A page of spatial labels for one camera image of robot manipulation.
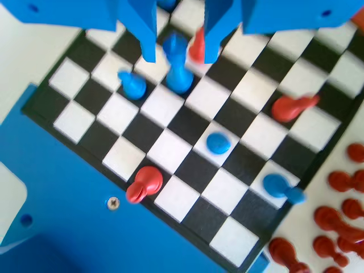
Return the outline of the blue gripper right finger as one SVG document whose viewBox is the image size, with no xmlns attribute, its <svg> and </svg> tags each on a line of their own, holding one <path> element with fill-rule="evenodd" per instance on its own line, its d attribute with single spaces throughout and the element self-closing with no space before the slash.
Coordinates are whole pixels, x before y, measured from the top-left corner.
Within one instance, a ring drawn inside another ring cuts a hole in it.
<svg viewBox="0 0 364 273">
<path fill-rule="evenodd" d="M 244 34 L 337 27 L 361 8 L 361 0 L 206 1 L 205 62 L 217 60 L 220 44 L 239 24 Z"/>
</svg>

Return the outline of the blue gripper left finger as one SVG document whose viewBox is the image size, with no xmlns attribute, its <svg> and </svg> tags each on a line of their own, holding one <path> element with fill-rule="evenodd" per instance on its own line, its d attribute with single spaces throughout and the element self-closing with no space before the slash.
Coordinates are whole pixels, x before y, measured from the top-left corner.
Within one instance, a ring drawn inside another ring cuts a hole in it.
<svg viewBox="0 0 364 273">
<path fill-rule="evenodd" d="M 156 1 L 9 0 L 4 7 L 23 23 L 115 31 L 121 22 L 139 40 L 145 61 L 156 61 Z"/>
</svg>

